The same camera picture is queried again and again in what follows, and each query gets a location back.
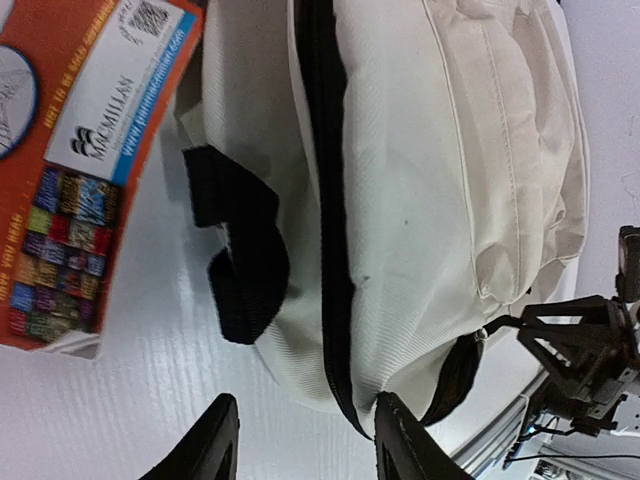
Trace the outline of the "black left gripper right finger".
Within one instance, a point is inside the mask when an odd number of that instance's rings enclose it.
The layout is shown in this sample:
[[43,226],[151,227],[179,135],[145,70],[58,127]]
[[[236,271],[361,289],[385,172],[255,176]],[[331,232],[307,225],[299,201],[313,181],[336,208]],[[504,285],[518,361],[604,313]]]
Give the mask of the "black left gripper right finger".
[[440,448],[395,393],[378,395],[375,446],[378,479],[473,479]]

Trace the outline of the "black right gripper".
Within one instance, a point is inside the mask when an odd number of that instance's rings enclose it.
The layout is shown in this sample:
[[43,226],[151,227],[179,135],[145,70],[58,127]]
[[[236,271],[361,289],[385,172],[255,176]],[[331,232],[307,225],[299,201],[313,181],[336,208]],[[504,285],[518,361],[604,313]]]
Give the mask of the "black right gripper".
[[561,399],[549,407],[573,431],[614,430],[616,410],[639,384],[639,229],[618,237],[616,294],[528,305],[518,341],[548,370]]

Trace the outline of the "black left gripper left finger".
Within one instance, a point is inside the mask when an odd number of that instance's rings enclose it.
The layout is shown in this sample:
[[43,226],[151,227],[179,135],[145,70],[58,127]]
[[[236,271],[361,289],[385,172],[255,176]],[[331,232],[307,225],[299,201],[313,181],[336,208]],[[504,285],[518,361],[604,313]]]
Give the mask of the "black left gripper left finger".
[[236,398],[222,393],[170,453],[140,480],[236,479],[239,430]]

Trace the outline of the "beige canvas student bag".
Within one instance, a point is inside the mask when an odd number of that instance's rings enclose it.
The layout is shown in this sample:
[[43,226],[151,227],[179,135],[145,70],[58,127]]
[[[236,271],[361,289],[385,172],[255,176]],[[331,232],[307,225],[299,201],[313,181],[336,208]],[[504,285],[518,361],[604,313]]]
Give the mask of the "beige canvas student bag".
[[489,324],[580,255],[589,147],[556,1],[211,1],[182,116],[224,338],[372,437],[470,392]]

